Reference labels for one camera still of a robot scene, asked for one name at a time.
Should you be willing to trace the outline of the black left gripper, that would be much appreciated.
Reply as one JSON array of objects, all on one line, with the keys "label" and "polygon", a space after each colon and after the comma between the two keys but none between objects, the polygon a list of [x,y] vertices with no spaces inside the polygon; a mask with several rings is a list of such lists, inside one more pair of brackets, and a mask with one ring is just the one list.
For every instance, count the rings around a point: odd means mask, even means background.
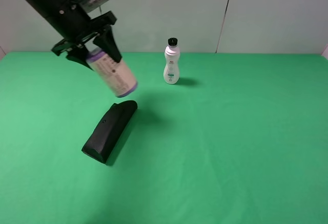
[{"label": "black left gripper", "polygon": [[64,0],[57,5],[48,6],[43,12],[43,17],[63,37],[52,48],[52,52],[57,56],[66,51],[67,60],[92,69],[87,63],[89,51],[84,44],[97,35],[93,44],[101,48],[116,63],[121,61],[122,55],[111,27],[117,19],[111,11],[91,19],[78,3]]}]

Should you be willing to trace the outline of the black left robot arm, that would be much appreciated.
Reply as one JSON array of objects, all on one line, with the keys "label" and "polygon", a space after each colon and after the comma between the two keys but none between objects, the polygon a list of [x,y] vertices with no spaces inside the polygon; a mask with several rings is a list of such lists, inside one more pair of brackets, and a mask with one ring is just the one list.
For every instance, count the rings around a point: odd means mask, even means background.
[{"label": "black left robot arm", "polygon": [[109,0],[25,0],[30,4],[62,37],[52,52],[59,56],[66,52],[66,58],[87,66],[88,41],[100,47],[116,63],[122,59],[115,43],[112,26],[115,15],[109,11],[96,18],[88,14]]}]

